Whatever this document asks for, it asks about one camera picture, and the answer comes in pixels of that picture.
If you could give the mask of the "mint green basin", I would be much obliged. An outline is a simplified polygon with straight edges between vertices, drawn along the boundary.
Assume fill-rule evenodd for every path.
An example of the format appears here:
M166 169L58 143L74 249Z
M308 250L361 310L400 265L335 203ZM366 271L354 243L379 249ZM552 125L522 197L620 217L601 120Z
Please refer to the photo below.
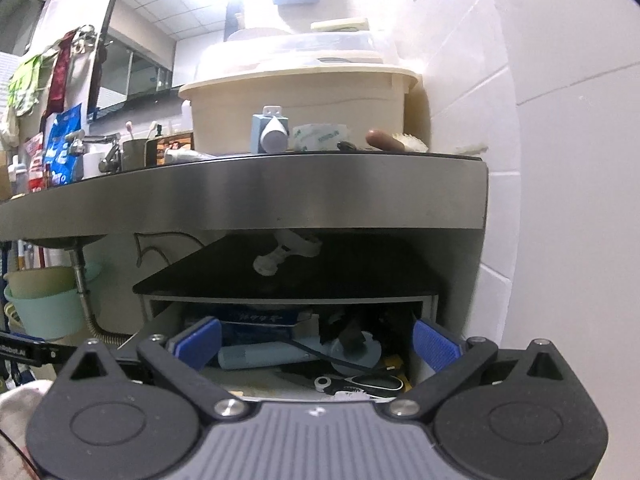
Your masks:
M7 273L4 294L27 335L46 341L89 337L71 266Z

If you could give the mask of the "chrome faucet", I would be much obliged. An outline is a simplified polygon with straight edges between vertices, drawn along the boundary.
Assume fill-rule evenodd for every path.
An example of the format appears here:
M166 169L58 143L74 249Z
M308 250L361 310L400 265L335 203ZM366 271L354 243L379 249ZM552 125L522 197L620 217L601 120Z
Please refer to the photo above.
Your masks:
M119 133L87 136L84 130L77 130L68 134L66 140L70 142L68 154L77 159L78 179L87 180L119 172L122 166Z

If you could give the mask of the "large beige plastic tub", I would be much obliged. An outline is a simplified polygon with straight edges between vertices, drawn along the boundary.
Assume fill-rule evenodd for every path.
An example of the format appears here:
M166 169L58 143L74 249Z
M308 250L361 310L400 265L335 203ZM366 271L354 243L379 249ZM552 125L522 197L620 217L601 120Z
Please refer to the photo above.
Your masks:
M179 96L191 103L194 146L204 153L247 153L253 116L267 105L280 106L291 127L342 124L366 148L370 130L404 131L405 97L418 82L405 68L336 64L192 82Z

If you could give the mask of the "white toothpaste tube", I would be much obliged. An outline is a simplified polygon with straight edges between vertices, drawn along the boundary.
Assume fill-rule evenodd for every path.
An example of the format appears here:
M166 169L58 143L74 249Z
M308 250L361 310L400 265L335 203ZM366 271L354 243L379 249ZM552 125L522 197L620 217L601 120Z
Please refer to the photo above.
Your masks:
M193 150L173 150L168 148L164 154L164 164L185 164L186 162L207 162L208 160L214 160L214 155L200 153Z

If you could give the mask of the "light blue box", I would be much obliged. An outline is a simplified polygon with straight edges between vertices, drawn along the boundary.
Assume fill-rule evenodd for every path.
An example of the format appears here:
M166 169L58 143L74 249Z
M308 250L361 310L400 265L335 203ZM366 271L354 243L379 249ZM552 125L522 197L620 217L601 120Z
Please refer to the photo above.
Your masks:
M288 118L279 105L266 105L252 117L250 152L252 154L280 154L288 149Z

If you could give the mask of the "blue snack bag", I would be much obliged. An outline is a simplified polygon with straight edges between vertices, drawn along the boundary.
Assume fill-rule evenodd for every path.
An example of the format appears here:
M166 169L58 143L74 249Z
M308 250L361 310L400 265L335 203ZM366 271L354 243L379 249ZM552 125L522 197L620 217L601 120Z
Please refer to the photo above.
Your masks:
M68 134L81 129L81 105L57 114L49 133L44 166L50 170L52 186L66 185L73 181L77 157L70 154Z

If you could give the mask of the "grey green mug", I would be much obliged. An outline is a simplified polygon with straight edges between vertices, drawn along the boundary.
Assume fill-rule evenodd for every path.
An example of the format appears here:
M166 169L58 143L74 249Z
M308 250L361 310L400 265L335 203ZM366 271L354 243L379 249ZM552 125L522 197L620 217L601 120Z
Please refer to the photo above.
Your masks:
M145 167L146 139L134 139L122 144L122 172L138 170Z

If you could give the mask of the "black vanity drawer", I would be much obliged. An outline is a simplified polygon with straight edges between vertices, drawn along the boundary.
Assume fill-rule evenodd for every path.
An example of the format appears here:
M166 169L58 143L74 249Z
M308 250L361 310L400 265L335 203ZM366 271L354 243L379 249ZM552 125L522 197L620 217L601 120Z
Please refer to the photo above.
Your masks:
M288 257L269 278L253 268L278 244L263 235L227 236L166 266L134 286L152 318L118 356L134 360L140 341L165 342L212 316L222 343L204 368L243 382L271 370L322 396L390 399L405 387L413 324L436 318L442 283L399 238L337 234L321 243L316 258Z

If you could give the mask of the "red packet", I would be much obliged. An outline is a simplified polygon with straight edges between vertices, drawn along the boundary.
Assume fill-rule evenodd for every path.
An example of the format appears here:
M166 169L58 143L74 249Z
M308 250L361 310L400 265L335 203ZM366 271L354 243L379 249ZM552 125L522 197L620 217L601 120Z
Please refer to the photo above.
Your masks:
M27 188L29 193L42 191L46 188L43 165L43 133L37 133L25 144L28 156Z

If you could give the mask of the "wall mirror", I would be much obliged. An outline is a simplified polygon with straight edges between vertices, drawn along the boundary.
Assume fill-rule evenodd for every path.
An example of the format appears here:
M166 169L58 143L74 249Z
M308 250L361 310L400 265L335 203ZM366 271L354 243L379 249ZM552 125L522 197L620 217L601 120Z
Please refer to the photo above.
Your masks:
M229 0L111 0L89 119L189 82L198 58L224 40L228 6Z

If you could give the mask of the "steel vanity counter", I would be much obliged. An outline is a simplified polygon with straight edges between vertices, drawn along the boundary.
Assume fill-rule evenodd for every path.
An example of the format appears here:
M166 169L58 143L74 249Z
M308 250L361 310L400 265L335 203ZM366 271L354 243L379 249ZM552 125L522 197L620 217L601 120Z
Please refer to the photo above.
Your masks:
M478 158L383 152L219 157L9 200L2 240L176 231L470 229L486 222Z

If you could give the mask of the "white plastic clip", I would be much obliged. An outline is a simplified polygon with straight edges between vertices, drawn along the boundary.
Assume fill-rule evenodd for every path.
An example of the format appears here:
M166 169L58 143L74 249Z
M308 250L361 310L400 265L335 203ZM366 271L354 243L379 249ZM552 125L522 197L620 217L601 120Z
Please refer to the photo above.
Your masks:
M288 257L316 258L321 252L322 243L313 235L280 230L274 233L274 238L277 247L267 255L257 256L253 262L254 270L267 278L276 274Z

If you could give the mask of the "white blue cream tube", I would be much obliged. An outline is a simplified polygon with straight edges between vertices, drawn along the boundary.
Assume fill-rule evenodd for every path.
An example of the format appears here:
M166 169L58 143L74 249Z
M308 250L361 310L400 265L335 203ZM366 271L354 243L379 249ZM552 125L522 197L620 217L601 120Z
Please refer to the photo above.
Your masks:
M282 153L288 148L288 132L277 117L271 117L262 129L260 146L267 154Z

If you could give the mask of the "colourful black box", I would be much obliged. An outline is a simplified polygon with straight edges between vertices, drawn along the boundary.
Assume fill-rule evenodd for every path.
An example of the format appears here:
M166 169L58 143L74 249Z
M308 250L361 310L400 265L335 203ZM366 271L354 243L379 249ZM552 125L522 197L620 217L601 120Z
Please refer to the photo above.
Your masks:
M166 153L177 151L180 148L190 150L193 148L193 132L186 131L167 136L154 136L145 142L144 166L146 168L163 166L166 164Z

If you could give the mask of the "corrugated drain pipe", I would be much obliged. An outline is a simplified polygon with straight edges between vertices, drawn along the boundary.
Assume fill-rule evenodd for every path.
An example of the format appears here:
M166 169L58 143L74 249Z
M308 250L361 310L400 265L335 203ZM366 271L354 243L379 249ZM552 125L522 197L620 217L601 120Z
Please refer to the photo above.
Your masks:
M129 339L129 335L104 330L94 313L86 277L86 260L82 247L73 247L68 253L70 254L70 262L72 263L72 269L74 271L77 295L89 333L93 338L102 340L104 344L110 344L116 347L121 346Z

